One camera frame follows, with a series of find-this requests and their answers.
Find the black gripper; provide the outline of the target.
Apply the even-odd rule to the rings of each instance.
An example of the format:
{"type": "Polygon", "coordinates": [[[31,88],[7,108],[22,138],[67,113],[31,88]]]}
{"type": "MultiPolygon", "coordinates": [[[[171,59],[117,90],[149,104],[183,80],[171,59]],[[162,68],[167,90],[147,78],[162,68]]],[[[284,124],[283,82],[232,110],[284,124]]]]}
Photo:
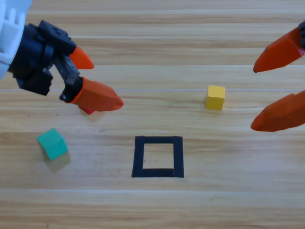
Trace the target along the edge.
{"type": "Polygon", "coordinates": [[[256,60],[253,71],[265,72],[285,67],[305,54],[305,21],[269,44],[256,60]]]}
{"type": "Polygon", "coordinates": [[[93,69],[94,63],[68,33],[42,20],[25,25],[22,39],[9,67],[21,89],[47,95],[56,66],[65,83],[60,99],[84,110],[114,111],[124,102],[109,86],[80,77],[78,69],[93,69]]]}

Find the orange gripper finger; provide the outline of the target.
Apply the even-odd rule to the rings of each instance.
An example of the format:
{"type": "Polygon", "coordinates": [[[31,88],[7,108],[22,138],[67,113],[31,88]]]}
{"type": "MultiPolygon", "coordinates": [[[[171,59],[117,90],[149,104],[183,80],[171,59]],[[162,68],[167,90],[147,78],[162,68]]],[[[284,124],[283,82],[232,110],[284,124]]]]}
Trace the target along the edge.
{"type": "Polygon", "coordinates": [[[253,120],[251,128],[260,132],[276,132],[305,123],[305,92],[289,94],[268,105],[253,120]]]}

